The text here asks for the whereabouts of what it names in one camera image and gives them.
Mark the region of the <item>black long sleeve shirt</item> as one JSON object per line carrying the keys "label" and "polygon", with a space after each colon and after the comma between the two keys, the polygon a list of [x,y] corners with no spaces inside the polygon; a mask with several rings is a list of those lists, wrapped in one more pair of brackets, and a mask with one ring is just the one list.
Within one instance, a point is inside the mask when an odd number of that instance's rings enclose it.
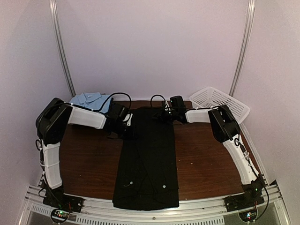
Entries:
{"label": "black long sleeve shirt", "polygon": [[160,107],[133,110],[134,138],[124,140],[112,202],[125,210],[162,210],[179,206],[175,134],[158,119]]}

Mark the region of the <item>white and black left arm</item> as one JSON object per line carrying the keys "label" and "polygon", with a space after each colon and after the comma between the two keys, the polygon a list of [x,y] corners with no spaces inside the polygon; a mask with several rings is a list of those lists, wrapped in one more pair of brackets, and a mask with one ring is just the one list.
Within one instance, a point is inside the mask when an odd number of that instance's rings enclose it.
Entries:
{"label": "white and black left arm", "polygon": [[92,110],[54,98],[36,120],[36,147],[40,151],[40,164],[45,173],[45,183],[50,190],[49,200],[57,208],[67,204],[67,197],[57,189],[63,187],[60,176],[60,143],[68,125],[80,125],[115,133],[119,138],[133,137],[130,109],[110,102],[108,112]]}

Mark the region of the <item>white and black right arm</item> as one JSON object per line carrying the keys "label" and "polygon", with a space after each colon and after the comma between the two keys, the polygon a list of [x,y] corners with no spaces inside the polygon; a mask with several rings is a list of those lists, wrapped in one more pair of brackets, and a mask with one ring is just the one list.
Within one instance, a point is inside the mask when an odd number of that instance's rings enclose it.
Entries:
{"label": "white and black right arm", "polygon": [[214,138],[227,149],[238,169],[244,193],[240,203],[250,207],[265,189],[262,175],[255,168],[240,135],[240,126],[227,105],[211,108],[187,108],[182,96],[162,104],[157,118],[163,122],[210,123]]}

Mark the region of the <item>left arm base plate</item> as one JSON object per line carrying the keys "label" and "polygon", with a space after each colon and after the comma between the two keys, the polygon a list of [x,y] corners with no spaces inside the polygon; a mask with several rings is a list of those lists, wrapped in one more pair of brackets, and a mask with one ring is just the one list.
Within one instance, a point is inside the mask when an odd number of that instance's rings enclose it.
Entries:
{"label": "left arm base plate", "polygon": [[46,195],[43,204],[53,207],[50,212],[50,219],[57,224],[66,222],[72,213],[80,213],[83,206],[83,198],[63,195],[58,201],[51,195]]}

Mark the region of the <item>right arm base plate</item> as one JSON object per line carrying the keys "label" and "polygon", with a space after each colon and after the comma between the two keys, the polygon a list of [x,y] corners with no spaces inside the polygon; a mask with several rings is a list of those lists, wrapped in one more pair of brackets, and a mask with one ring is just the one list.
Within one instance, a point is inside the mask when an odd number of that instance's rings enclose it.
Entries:
{"label": "right arm base plate", "polygon": [[252,223],[258,217],[259,204],[264,203],[262,196],[257,196],[254,199],[247,199],[246,194],[230,195],[224,199],[227,212],[237,211],[242,222]]}

